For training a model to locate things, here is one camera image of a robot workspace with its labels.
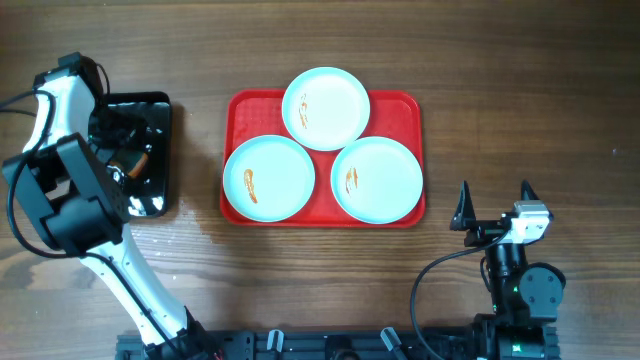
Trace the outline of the green and orange sponge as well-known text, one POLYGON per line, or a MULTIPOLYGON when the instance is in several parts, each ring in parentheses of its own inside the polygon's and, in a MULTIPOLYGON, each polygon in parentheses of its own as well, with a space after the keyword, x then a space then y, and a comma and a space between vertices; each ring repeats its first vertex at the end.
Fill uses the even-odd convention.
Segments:
POLYGON ((135 179, 143 172, 148 160, 149 156, 144 152, 121 150, 111 158, 109 164, 135 179))

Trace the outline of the light blue top plate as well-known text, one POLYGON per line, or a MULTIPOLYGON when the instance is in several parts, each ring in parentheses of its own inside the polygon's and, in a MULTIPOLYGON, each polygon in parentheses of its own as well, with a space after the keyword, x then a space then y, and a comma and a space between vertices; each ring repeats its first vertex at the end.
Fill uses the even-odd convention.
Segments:
POLYGON ((370 113, 362 83, 335 67, 316 67, 298 75, 286 88, 281 104, 284 126, 294 140, 325 152, 357 140, 370 113))

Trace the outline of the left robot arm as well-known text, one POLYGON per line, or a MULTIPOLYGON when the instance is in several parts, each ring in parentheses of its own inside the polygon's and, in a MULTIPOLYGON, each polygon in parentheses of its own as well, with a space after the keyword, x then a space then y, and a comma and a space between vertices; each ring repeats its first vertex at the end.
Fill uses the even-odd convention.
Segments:
POLYGON ((215 340, 161 283, 130 220, 168 206, 173 109, 163 92, 113 93, 80 53, 38 74, 33 133, 3 163, 7 210, 22 209, 48 259, 77 259, 135 322, 145 359, 217 359, 215 340))

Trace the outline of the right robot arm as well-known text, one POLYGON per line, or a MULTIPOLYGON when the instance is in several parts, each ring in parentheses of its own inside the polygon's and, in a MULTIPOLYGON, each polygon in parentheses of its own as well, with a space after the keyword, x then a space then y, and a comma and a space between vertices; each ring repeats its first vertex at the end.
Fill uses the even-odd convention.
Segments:
POLYGON ((553 360, 560 357, 558 318, 566 277, 547 263, 530 263, 526 247, 544 238, 554 216, 530 184, 498 220, 476 218, 470 189, 461 185, 450 223, 464 231, 464 245, 484 252, 493 312, 478 314, 467 329, 466 357, 498 360, 553 360))

